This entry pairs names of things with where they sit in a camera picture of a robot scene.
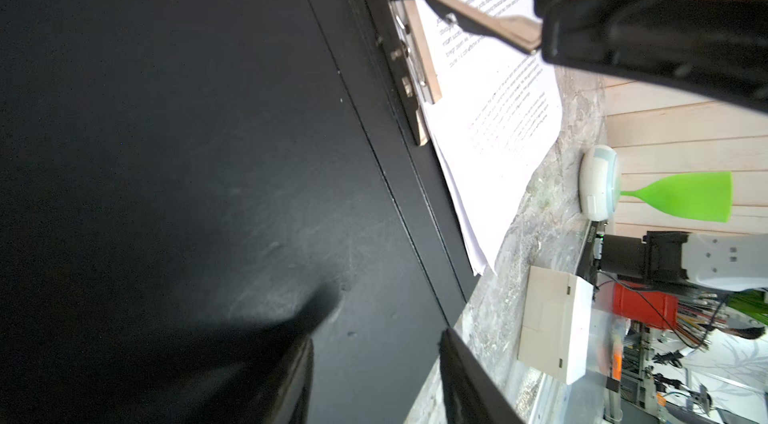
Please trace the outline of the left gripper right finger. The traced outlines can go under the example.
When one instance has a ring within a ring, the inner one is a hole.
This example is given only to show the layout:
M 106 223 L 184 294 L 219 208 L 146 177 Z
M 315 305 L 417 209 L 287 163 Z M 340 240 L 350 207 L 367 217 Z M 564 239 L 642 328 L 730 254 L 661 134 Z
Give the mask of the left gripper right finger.
M 439 367 L 448 423 L 524 423 L 452 328 L 441 334 Z

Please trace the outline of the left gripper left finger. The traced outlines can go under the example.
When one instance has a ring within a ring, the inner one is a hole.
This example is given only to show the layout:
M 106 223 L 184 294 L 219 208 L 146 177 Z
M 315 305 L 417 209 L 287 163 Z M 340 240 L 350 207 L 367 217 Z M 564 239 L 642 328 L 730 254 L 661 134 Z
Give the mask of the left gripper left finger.
M 305 423 L 314 373 L 314 345 L 309 336 L 294 341 L 261 374 L 248 365 L 206 402 L 199 423 Z

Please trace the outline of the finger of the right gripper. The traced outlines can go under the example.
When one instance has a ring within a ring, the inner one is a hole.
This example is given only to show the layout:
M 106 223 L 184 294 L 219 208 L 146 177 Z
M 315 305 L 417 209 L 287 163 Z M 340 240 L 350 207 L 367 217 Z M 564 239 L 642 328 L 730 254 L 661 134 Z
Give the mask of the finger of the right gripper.
M 542 58 L 765 112 L 767 0 L 534 0 Z

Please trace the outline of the printed paper sheet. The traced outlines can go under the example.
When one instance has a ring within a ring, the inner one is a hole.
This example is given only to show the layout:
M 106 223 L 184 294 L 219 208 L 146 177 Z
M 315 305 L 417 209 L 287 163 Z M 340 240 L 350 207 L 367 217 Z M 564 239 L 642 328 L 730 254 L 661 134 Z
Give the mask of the printed paper sheet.
M 533 17 L 533 0 L 513 15 Z M 474 274 L 494 270 L 533 172 L 555 143 L 562 104 L 553 67 L 482 38 L 438 62 L 443 97 L 424 111 Z

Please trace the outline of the blue folder black inside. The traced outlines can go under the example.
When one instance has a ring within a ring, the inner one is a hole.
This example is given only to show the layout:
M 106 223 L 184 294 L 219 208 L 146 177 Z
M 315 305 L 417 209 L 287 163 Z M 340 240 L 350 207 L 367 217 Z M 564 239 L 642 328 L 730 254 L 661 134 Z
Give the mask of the blue folder black inside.
M 1 419 L 402 423 L 475 287 L 374 0 L 1 0 Z

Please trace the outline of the metal folder clip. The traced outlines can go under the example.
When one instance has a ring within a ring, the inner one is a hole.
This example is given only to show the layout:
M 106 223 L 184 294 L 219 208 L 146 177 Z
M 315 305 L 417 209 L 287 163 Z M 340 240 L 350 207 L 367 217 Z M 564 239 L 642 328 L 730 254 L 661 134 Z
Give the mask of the metal folder clip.
M 456 63 L 482 38 L 530 56 L 540 23 L 513 15 L 521 0 L 365 0 L 417 146 L 429 140 L 425 109 L 443 97 L 441 58 Z

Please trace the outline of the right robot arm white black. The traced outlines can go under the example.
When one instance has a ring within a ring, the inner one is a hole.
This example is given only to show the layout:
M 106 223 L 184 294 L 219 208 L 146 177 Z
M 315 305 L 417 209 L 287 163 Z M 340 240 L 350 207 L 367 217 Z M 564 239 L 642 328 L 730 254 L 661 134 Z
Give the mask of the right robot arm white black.
M 767 0 L 534 0 L 554 65 L 767 109 Z M 767 283 L 767 239 L 651 232 L 609 236 L 603 267 L 662 292 Z

